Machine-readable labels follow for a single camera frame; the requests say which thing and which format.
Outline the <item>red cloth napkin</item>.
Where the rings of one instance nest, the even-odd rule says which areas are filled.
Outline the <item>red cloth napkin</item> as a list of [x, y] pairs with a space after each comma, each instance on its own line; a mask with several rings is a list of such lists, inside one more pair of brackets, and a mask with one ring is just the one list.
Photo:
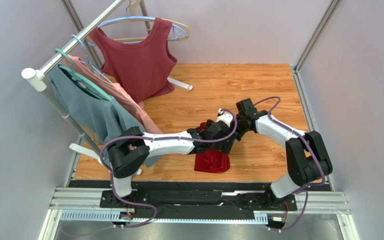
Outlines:
[[230, 158], [226, 153], [216, 150], [212, 143], [199, 144], [207, 150], [195, 155], [194, 171], [221, 174], [230, 169]]

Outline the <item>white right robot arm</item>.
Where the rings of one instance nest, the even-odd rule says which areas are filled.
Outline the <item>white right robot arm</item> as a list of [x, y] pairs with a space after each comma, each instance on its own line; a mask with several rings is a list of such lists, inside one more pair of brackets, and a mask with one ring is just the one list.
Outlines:
[[270, 198], [284, 199], [307, 186], [324, 184], [333, 165], [319, 132], [293, 128], [274, 117], [270, 110], [257, 110], [249, 98], [237, 102], [236, 107], [238, 140], [253, 131], [272, 139], [286, 151], [287, 173], [270, 184]]

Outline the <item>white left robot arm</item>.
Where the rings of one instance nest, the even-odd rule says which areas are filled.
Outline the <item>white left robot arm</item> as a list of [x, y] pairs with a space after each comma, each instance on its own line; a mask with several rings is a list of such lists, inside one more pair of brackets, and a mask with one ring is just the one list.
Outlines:
[[132, 192], [132, 177], [146, 159], [155, 160], [163, 155], [202, 154], [218, 143], [225, 143], [235, 133], [236, 116], [227, 109], [220, 109], [215, 122], [173, 134], [151, 134], [134, 126], [122, 135], [108, 141], [100, 152], [110, 164], [111, 187], [114, 195], [123, 198]]

